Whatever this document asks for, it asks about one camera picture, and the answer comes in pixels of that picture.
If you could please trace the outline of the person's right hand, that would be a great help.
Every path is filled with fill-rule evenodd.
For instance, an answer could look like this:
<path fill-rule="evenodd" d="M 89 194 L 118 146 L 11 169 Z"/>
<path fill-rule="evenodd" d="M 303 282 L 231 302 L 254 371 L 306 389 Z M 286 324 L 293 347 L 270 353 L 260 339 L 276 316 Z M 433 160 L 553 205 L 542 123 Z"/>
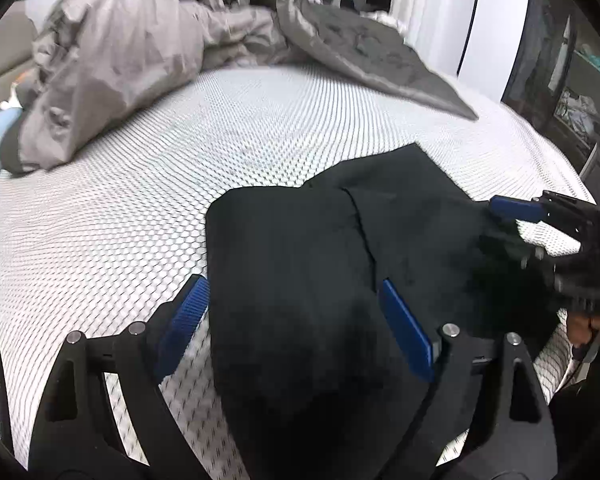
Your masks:
<path fill-rule="evenodd" d="M 569 312 L 566 326 L 569 341 L 573 347 L 580 348 L 592 340 L 594 330 L 600 332 L 600 316 L 587 316 L 579 312 Z"/>

